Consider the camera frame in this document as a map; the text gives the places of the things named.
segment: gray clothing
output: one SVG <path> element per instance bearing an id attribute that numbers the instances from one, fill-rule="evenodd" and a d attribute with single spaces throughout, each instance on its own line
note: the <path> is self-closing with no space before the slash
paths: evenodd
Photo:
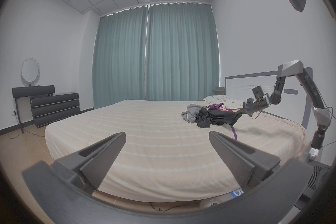
<path id="1" fill-rule="evenodd" d="M 199 113 L 202 106 L 197 104 L 190 104 L 187 106 L 187 111 L 182 112 L 181 116 L 186 122 L 195 123 L 196 122 L 196 115 Z"/>

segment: oval mirror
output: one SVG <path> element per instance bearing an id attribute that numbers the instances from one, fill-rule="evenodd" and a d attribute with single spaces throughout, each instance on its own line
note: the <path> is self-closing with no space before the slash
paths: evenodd
<path id="1" fill-rule="evenodd" d="M 29 83 L 29 86 L 37 79 L 39 74 L 40 66 L 35 59 L 29 58 L 23 62 L 21 67 L 21 76 L 27 83 Z"/>

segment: ventilation grille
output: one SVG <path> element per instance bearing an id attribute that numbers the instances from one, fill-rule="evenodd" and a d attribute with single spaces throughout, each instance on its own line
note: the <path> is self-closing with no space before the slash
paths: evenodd
<path id="1" fill-rule="evenodd" d="M 313 171 L 313 175 L 311 176 L 309 182 L 308 182 L 308 187 L 315 190 L 315 185 L 316 185 L 316 181 L 317 178 L 319 177 L 319 174 L 321 172 L 323 168 L 320 166 L 315 166 L 314 167 L 314 171 Z"/>

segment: headboard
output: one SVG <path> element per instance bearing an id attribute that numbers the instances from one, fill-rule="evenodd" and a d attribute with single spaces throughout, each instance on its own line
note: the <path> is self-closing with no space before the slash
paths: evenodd
<path id="1" fill-rule="evenodd" d="M 306 68 L 308 74 L 313 78 L 313 70 Z M 271 95 L 277 80 L 278 71 L 269 71 L 245 75 L 234 75 L 225 77 L 225 94 L 242 101 L 252 97 L 252 89 L 261 85 L 264 93 Z M 311 102 L 305 90 L 301 87 L 296 77 L 286 78 L 281 102 L 278 105 L 270 105 L 264 110 L 265 113 L 301 123 L 307 129 L 311 111 Z"/>

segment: blue label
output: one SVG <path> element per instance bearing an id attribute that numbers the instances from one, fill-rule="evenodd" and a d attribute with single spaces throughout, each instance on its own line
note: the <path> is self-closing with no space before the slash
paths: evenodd
<path id="1" fill-rule="evenodd" d="M 239 197 L 239 196 L 241 196 L 241 195 L 243 195 L 243 194 L 244 194 L 244 192 L 242 191 L 241 188 L 236 189 L 235 191 L 232 191 L 232 192 L 231 192 L 231 195 L 232 195 L 234 198 Z"/>

